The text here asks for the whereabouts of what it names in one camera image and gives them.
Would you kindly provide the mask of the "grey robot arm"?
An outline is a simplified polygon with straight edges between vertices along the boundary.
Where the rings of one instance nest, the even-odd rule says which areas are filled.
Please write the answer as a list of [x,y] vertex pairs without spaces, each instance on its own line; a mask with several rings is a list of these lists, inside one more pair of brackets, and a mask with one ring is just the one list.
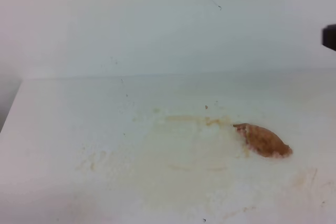
[[321,43],[326,48],[336,51],[336,24],[327,25],[323,28]]

